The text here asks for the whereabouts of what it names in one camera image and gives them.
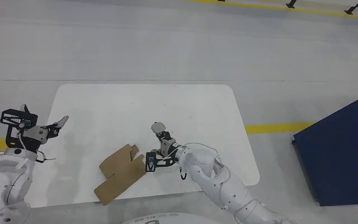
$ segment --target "concrete floor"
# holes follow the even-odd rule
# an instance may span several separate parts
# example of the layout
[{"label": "concrete floor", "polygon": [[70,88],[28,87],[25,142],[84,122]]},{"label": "concrete floor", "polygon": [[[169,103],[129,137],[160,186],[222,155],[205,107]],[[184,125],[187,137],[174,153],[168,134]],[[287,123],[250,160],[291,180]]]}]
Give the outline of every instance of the concrete floor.
[{"label": "concrete floor", "polygon": [[[4,0],[0,109],[27,103],[44,124],[65,83],[217,83],[233,89],[245,124],[313,122],[358,97],[357,22],[184,0]],[[357,223],[358,206],[315,202],[293,134],[249,136],[261,175],[251,194],[299,224]],[[158,212],[234,223],[203,193],[36,208],[27,223],[121,223]]]}]

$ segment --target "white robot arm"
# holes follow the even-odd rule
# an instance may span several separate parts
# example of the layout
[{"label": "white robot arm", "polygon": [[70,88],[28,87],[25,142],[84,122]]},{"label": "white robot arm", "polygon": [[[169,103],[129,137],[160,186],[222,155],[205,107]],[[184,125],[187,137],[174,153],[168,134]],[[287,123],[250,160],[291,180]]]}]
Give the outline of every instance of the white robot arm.
[{"label": "white robot arm", "polygon": [[[30,205],[23,199],[32,183],[35,163],[50,160],[39,147],[49,138],[57,137],[67,120],[65,116],[52,125],[37,126],[37,115],[31,114],[26,105],[2,113],[0,122],[9,126],[6,135],[9,148],[0,155],[0,223],[21,224],[27,220]],[[42,160],[37,159],[38,152]]]},{"label": "white robot arm", "polygon": [[[188,146],[197,143],[180,146],[165,129],[166,127],[160,122],[152,125],[152,131],[161,142],[161,148],[147,153],[147,171],[178,163],[180,168],[188,172],[190,178],[218,207],[234,214],[237,223],[293,223],[285,216],[267,209],[261,202],[253,199],[242,181],[231,174],[229,169],[220,162],[215,149],[210,148],[216,151],[216,155],[204,149],[191,150]],[[153,153],[164,156],[164,158],[156,159],[153,157]]]}]

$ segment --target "flattened cardboard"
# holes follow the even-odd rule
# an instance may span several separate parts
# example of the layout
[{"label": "flattened cardboard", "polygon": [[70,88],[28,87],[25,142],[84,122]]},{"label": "flattened cardboard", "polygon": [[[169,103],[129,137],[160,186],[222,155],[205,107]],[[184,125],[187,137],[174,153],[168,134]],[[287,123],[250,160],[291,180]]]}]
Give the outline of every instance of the flattened cardboard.
[{"label": "flattened cardboard", "polygon": [[110,203],[145,174],[144,156],[133,160],[137,152],[136,145],[130,147],[127,144],[100,164],[107,180],[95,189],[95,194],[103,205]]}]

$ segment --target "yellow floor line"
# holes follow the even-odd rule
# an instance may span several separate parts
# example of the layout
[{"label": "yellow floor line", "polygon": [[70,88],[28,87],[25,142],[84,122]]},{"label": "yellow floor line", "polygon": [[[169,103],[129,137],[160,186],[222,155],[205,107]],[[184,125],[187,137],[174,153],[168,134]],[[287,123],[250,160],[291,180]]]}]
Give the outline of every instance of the yellow floor line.
[{"label": "yellow floor line", "polygon": [[[306,127],[314,124],[314,122],[300,122],[300,123],[283,123],[283,124],[258,124],[245,126],[247,134],[266,134],[277,132],[299,132]],[[5,139],[0,138],[0,151],[4,151],[6,146]]]},{"label": "yellow floor line", "polygon": [[[274,4],[281,4],[285,5],[286,3],[289,3],[288,0],[257,0],[259,2],[267,2],[267,3],[274,3]],[[325,9],[325,10],[346,10],[350,8],[350,6],[344,7],[344,6],[330,6],[330,5],[323,5],[323,4],[315,4],[314,2],[308,3],[308,2],[296,2],[295,6],[303,6],[303,7],[309,7],[309,8],[319,8],[319,9]]]},{"label": "yellow floor line", "polygon": [[0,150],[5,150],[7,149],[7,145],[5,143],[5,139],[4,138],[0,138]]},{"label": "yellow floor line", "polygon": [[246,8],[260,8],[266,10],[280,10],[280,11],[291,11],[291,12],[302,12],[302,13],[310,13],[317,15],[325,15],[325,16],[339,16],[339,17],[348,17],[348,18],[358,18],[358,15],[348,15],[346,13],[337,13],[337,12],[325,12],[319,10],[306,10],[303,8],[287,8],[280,6],[264,6],[259,4],[247,4],[247,3],[239,3],[239,2],[219,2],[217,0],[187,0],[189,2],[200,2],[200,3],[209,3],[209,4],[225,4],[229,6],[240,6]]}]

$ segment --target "white tabletop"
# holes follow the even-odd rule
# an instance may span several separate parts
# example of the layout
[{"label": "white tabletop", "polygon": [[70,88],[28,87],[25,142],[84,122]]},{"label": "white tabletop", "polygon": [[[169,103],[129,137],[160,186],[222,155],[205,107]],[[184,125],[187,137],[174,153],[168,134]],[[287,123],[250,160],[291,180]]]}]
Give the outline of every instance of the white tabletop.
[{"label": "white tabletop", "polygon": [[[126,144],[140,151],[159,148],[150,129],[162,122],[179,144],[199,142],[218,150],[233,175],[245,185],[260,179],[245,128],[226,85],[61,86],[48,123],[69,115],[57,138],[41,147],[54,161],[37,164],[26,201],[32,207],[98,201],[93,190],[105,181],[98,168]],[[179,167],[157,168],[118,197],[133,198],[200,191]]]}]

